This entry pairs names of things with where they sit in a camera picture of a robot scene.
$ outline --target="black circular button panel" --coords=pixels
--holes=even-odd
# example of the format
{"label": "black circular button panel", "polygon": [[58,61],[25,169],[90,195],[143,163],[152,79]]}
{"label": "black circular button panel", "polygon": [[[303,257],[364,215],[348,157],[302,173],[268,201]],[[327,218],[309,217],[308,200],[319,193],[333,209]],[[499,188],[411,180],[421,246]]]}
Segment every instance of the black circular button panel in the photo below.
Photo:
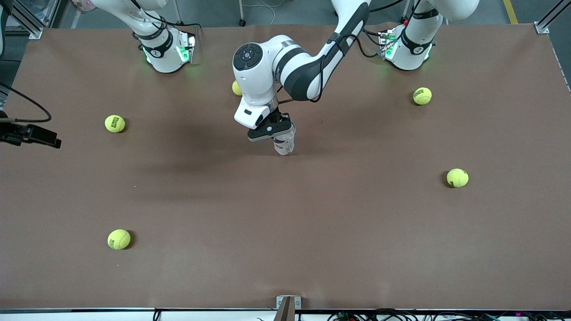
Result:
{"label": "black circular button panel", "polygon": [[246,43],[234,54],[234,68],[248,70],[254,68],[262,60],[262,47],[257,43]]}

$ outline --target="tennis ball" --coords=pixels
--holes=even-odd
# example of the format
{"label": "tennis ball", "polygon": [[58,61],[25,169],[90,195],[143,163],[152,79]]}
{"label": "tennis ball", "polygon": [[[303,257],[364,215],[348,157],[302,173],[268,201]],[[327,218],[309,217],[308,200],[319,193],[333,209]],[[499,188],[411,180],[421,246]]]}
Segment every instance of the tennis ball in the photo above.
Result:
{"label": "tennis ball", "polygon": [[446,181],[452,187],[462,187],[468,183],[468,173],[465,170],[454,168],[446,175]]}
{"label": "tennis ball", "polygon": [[418,88],[412,95],[412,99],[419,105],[426,105],[432,99],[432,92],[426,87]]}
{"label": "tennis ball", "polygon": [[119,133],[125,129],[125,120],[118,115],[111,115],[105,119],[105,127],[112,133]]}
{"label": "tennis ball", "polygon": [[122,250],[131,242],[131,234],[125,230],[115,230],[107,237],[107,244],[113,250]]}
{"label": "tennis ball", "polygon": [[234,92],[234,94],[236,94],[238,96],[242,96],[242,91],[241,91],[240,87],[238,86],[237,81],[234,81],[232,83],[232,91]]}

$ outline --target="yellow line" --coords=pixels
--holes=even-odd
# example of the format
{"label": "yellow line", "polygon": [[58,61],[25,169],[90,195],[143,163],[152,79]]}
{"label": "yellow line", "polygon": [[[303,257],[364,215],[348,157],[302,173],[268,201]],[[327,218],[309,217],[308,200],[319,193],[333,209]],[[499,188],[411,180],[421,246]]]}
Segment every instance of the yellow line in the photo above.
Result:
{"label": "yellow line", "polygon": [[504,0],[505,11],[508,12],[509,23],[516,25],[518,24],[516,13],[513,11],[512,1]]}

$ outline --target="gray floor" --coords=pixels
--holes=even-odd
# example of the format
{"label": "gray floor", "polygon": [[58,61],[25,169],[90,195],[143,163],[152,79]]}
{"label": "gray floor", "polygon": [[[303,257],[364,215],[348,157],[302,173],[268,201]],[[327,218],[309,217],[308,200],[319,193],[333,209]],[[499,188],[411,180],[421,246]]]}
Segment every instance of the gray floor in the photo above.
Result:
{"label": "gray floor", "polygon": [[[258,0],[243,0],[244,5],[259,5]],[[269,5],[275,5],[282,0],[267,0]],[[391,0],[372,0],[371,8],[376,8]],[[557,0],[512,0],[517,18],[520,23],[533,22],[540,19]],[[398,21],[403,13],[402,2],[392,8],[372,13],[370,25],[386,21]],[[238,27],[240,11],[238,0],[178,0],[180,13],[184,23],[200,23],[204,27]],[[169,21],[176,21],[174,1],[169,1],[161,9],[160,14]],[[304,24],[304,25],[335,25],[330,0],[285,0],[283,5],[275,8],[274,24]],[[272,11],[266,7],[245,7],[244,16],[247,25],[269,25],[272,21]],[[468,19],[458,22],[465,25],[506,24],[509,18],[503,0],[480,0],[476,12]],[[65,13],[59,23],[60,28],[126,28],[127,26],[113,15],[96,9],[89,12],[77,10],[68,2]],[[560,59],[563,70],[571,74],[571,40],[568,30],[571,28],[571,9],[561,14],[550,27],[553,46]],[[7,52],[4,59],[20,60],[27,43],[23,37],[9,37]],[[0,81],[12,83],[18,64],[0,62]]]}

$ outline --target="brown table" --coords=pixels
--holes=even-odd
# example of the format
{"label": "brown table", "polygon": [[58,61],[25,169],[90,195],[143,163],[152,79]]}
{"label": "brown table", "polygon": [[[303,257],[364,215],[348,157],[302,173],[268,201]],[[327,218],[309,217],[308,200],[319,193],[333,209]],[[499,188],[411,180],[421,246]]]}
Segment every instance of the brown table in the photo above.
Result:
{"label": "brown table", "polygon": [[[249,142],[234,50],[284,33],[316,53],[332,29],[205,29],[199,63],[175,74],[127,29],[30,42],[14,87],[49,108],[63,145],[0,146],[0,307],[298,294],[307,308],[569,308],[571,109],[549,38],[443,26],[413,72],[353,48],[318,104],[283,106],[293,155]],[[15,95],[7,112],[41,117]],[[110,114],[128,130],[107,132]],[[443,183],[454,167],[466,187]],[[116,228],[130,249],[107,247]]]}

